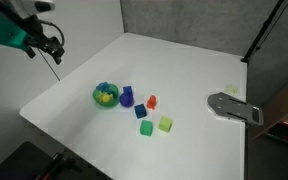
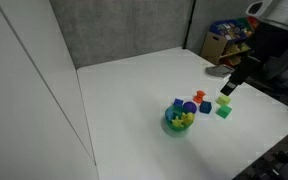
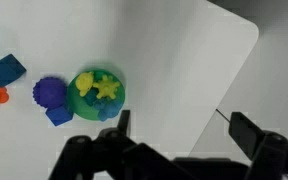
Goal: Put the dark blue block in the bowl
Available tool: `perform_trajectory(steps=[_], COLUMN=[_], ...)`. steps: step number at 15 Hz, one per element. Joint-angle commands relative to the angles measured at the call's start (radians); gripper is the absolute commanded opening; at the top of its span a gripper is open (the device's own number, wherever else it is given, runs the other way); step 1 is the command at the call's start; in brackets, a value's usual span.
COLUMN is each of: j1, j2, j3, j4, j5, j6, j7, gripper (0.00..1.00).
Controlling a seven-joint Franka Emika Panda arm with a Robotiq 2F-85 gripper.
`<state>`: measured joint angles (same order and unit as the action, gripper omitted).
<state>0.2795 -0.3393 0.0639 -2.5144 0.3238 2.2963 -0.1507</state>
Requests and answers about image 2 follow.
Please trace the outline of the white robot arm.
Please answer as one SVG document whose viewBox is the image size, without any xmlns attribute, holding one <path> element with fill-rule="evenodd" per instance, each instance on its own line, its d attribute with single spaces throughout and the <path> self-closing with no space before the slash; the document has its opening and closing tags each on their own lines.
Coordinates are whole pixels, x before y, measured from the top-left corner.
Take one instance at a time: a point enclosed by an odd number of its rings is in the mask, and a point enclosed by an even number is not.
<svg viewBox="0 0 288 180">
<path fill-rule="evenodd" d="M 221 89 L 226 96 L 271 57 L 280 57 L 288 49 L 288 0 L 258 0 L 248 6 L 246 15 L 256 18 L 258 26 L 246 41 L 248 54 Z"/>
</svg>

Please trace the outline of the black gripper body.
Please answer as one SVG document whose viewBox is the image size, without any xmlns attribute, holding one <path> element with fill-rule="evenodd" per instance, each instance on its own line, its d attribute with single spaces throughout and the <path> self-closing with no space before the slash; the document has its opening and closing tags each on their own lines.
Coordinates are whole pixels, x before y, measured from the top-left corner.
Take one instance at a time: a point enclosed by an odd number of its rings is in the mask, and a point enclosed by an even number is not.
<svg viewBox="0 0 288 180">
<path fill-rule="evenodd" d="M 246 78 L 260 65 L 260 60 L 252 56 L 243 56 L 241 63 L 234 70 L 229 78 L 229 86 L 236 88 L 241 85 Z"/>
</svg>

